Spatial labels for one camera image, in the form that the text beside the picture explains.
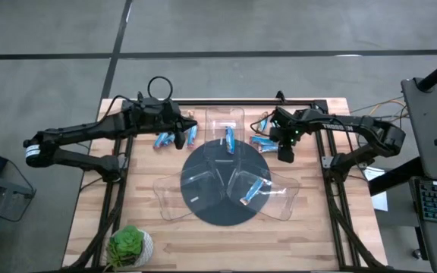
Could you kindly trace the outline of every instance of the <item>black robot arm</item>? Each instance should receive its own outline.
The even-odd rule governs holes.
[[[100,138],[124,139],[142,133],[173,133],[174,144],[181,149],[185,141],[184,131],[196,125],[195,120],[181,115],[178,104],[171,99],[159,101],[153,97],[143,98],[139,94],[137,101],[127,99],[124,103],[119,113],[105,115],[94,123],[39,131],[31,140],[24,141],[27,164],[36,168],[59,164],[85,171],[95,170],[105,182],[115,182],[121,179],[116,156],[99,158],[63,150],[60,146]]]
[[[272,113],[271,122],[274,127],[270,130],[269,138],[278,142],[278,159],[290,163],[294,161],[292,146],[295,146],[305,133],[338,130],[363,136],[368,142],[365,146],[348,154],[338,153],[323,162],[332,179],[337,182],[345,181],[351,167],[359,163],[370,165],[378,155],[398,155],[406,136],[405,132],[395,125],[370,116],[326,115],[316,109],[296,110],[291,114],[277,107]]]

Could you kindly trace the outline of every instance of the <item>wooden tabletop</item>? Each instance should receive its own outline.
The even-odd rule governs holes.
[[[349,114],[346,99],[326,100],[330,113]],[[99,118],[103,116],[109,103],[110,99],[102,101]],[[120,105],[121,102],[116,101],[111,113],[119,111]],[[245,113],[245,138],[248,140],[253,134],[248,124],[259,120],[264,111],[270,112],[274,107],[241,108]],[[285,107],[291,112],[299,108],[301,107]],[[195,111],[195,119],[199,122],[196,146],[199,146],[205,138],[203,129],[206,107],[183,106],[181,110],[183,114],[187,110]],[[350,152],[345,133],[334,132],[334,135],[338,152]],[[325,134],[323,136],[325,150],[328,151]],[[294,147],[296,157],[292,164],[278,161],[274,153],[263,155],[271,172],[294,178],[300,184],[291,218],[288,221],[279,221],[259,213],[249,221],[231,227],[207,224],[194,214],[173,221],[162,218],[159,201],[152,189],[153,182],[179,173],[191,151],[176,150],[173,145],[154,150],[152,144],[155,139],[155,135],[139,135],[134,139],[121,217],[121,227],[126,224],[136,225],[139,229],[147,231],[154,242],[151,261],[139,268],[139,271],[338,269],[314,135],[302,136],[301,141]],[[90,155],[111,154],[113,145],[110,140],[94,140]],[[351,174],[360,175],[354,169]],[[82,185],[98,177],[97,173],[88,172]],[[384,247],[366,182],[349,177],[345,182],[345,188],[355,232],[369,251],[380,262],[386,264]],[[104,192],[105,184],[98,182],[87,187],[79,195],[63,265],[74,262],[96,234]],[[342,242],[347,261],[350,261],[344,234]],[[105,264],[105,251],[102,264]]]

